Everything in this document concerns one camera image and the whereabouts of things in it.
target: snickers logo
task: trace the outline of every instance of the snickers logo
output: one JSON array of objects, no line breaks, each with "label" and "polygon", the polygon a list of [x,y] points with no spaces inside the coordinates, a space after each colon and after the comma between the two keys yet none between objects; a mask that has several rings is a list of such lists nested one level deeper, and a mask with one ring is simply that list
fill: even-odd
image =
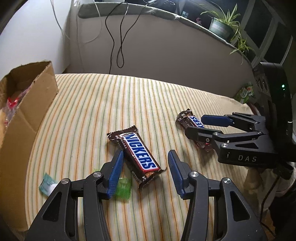
[{"label": "snickers logo", "polygon": [[154,162],[154,159],[151,157],[146,147],[135,133],[129,132],[119,136],[123,138],[127,148],[130,149],[134,159],[137,161],[143,171],[159,170],[159,167]]},{"label": "snickers logo", "polygon": [[189,116],[189,118],[194,122],[194,124],[197,127],[204,128],[203,124],[194,115]]}]

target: chocolate bar wrapper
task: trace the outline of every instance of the chocolate bar wrapper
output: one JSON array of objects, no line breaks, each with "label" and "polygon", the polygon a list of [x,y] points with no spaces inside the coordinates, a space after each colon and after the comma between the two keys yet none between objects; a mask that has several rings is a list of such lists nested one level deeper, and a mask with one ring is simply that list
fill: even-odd
[{"label": "chocolate bar wrapper", "polygon": [[[200,122],[199,119],[196,118],[195,115],[193,115],[190,109],[180,112],[177,116],[176,122],[180,123],[180,125],[183,126],[184,129],[186,129],[189,126],[204,128],[203,124]],[[194,142],[198,148],[204,149],[205,151],[212,150],[210,143],[204,143],[200,141]]]},{"label": "chocolate bar wrapper", "polygon": [[126,164],[139,182],[140,189],[164,171],[144,144],[135,126],[108,133],[107,136],[123,150]]}]

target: white wall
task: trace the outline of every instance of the white wall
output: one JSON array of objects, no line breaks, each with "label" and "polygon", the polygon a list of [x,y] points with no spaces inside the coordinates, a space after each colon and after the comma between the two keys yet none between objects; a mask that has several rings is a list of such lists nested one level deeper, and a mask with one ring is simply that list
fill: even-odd
[{"label": "white wall", "polygon": [[[76,36],[77,8],[71,11],[70,66],[68,72],[83,72],[78,54]],[[127,15],[123,22],[123,35],[136,20]],[[84,72],[108,73],[112,39],[102,19],[100,36],[87,44],[80,44]],[[178,21],[142,15],[128,32],[123,43],[125,65],[116,66],[120,46],[119,25],[122,16],[108,17],[107,25],[114,36],[111,74],[129,75],[176,83],[233,97],[244,83],[254,81],[251,66],[239,53],[229,55],[232,49],[202,31]],[[78,18],[79,41],[93,39],[100,29],[99,18]]]},{"label": "white wall", "polygon": [[[54,6],[66,29],[71,0],[55,0]],[[69,44],[64,44],[50,0],[28,0],[0,35],[0,79],[12,68],[45,59],[53,62],[56,74],[62,73],[70,62]]]}]

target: striped tablecloth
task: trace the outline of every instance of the striped tablecloth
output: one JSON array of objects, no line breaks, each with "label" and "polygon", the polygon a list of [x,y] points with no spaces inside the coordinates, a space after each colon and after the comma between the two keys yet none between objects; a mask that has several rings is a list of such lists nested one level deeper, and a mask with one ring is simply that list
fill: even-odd
[{"label": "striped tablecloth", "polygon": [[[59,93],[50,106],[36,136],[27,170],[25,204],[28,226],[46,197],[38,190],[47,172],[57,182],[87,177],[110,161],[118,148],[107,140],[111,131],[136,125],[145,144],[167,167],[167,153],[175,149],[181,160],[207,178],[227,176],[242,190],[247,170],[220,164],[215,152],[197,150],[175,119],[190,108],[203,114],[251,113],[247,105],[233,99],[160,81],[107,74],[58,74]],[[228,127],[224,133],[239,132]],[[112,240],[180,240],[189,201],[177,195],[170,171],[162,173],[145,189],[124,165],[122,176],[132,179],[128,201],[113,197],[104,202]],[[212,239],[213,200],[210,200],[208,240]],[[83,232],[82,200],[78,204],[80,240]]]}]

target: ledge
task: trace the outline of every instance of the ledge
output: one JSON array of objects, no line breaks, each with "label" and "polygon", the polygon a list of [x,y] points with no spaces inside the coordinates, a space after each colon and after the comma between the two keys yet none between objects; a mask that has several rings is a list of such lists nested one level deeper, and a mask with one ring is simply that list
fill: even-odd
[{"label": "ledge", "polygon": [[[97,2],[97,7],[99,8],[100,15],[101,17],[107,16],[112,9],[118,4],[115,2]],[[128,4],[128,12],[126,13],[127,15],[138,15],[142,8],[143,5],[137,5],[137,4]],[[118,6],[110,15],[124,15],[126,12],[126,4],[121,4]],[[145,7],[145,9],[142,11],[141,15],[152,15],[158,18],[163,18],[167,20],[175,20],[179,21],[182,24],[185,24],[191,28],[195,28],[199,31],[204,32],[205,34],[211,36],[212,38],[220,41],[221,43],[229,46],[232,50],[236,49],[232,44],[226,42],[224,39],[220,38],[218,35],[212,33],[208,29],[188,20],[187,18],[184,18],[182,16],[179,16],[177,14],[167,12],[158,8],[154,7]],[[82,19],[86,18],[97,18],[99,17],[98,11],[93,3],[88,3],[88,4],[82,4],[79,11],[78,11],[78,17]],[[244,60],[251,66],[250,61],[244,56]]]}]

